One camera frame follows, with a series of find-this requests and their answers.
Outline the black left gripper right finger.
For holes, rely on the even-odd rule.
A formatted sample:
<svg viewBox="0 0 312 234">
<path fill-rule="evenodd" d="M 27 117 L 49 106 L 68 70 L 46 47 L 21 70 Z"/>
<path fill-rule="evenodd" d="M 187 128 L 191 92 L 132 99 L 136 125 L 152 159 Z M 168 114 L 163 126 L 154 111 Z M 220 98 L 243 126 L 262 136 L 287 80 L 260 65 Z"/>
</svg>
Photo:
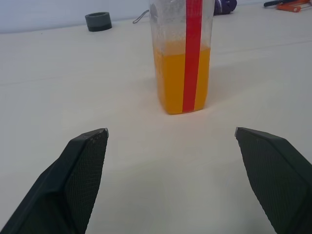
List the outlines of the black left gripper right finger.
<svg viewBox="0 0 312 234">
<path fill-rule="evenodd" d="M 278 234 L 312 232 L 312 165 L 284 138 L 235 131 L 250 186 Z"/>
</svg>

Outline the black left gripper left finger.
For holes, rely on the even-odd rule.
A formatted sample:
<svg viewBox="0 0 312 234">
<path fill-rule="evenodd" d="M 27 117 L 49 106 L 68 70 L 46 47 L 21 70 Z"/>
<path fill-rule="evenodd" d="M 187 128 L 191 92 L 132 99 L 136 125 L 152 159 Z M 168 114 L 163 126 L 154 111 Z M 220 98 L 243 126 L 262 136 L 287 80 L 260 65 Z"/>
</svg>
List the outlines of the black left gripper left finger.
<svg viewBox="0 0 312 234">
<path fill-rule="evenodd" d="M 70 140 L 37 178 L 2 234 L 84 234 L 98 195 L 108 129 Z"/>
</svg>

